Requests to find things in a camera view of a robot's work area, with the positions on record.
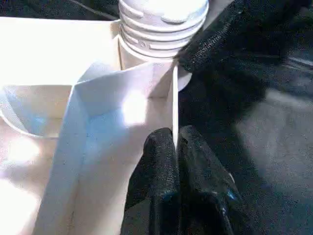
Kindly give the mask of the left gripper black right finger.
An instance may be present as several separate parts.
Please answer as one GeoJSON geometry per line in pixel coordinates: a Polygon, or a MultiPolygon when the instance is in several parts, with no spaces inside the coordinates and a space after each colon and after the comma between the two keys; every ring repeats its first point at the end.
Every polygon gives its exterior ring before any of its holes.
{"type": "Polygon", "coordinates": [[[246,235],[246,207],[228,171],[193,127],[179,131],[184,235],[246,235]]]}

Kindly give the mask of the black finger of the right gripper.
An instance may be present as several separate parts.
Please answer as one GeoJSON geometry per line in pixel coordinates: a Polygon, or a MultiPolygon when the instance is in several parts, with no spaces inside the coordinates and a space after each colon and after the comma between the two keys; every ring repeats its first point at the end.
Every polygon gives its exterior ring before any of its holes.
{"type": "Polygon", "coordinates": [[[178,62],[194,72],[223,58],[227,44],[243,32],[276,25],[293,5],[292,0],[234,0],[180,53],[178,62]]]}

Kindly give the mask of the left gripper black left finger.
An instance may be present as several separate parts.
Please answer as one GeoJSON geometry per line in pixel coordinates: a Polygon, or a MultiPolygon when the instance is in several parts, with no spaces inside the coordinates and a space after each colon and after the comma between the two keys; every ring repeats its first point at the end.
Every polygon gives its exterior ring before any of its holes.
{"type": "Polygon", "coordinates": [[[179,167],[172,131],[148,135],[130,179],[122,235],[177,235],[180,232],[179,167]]]}

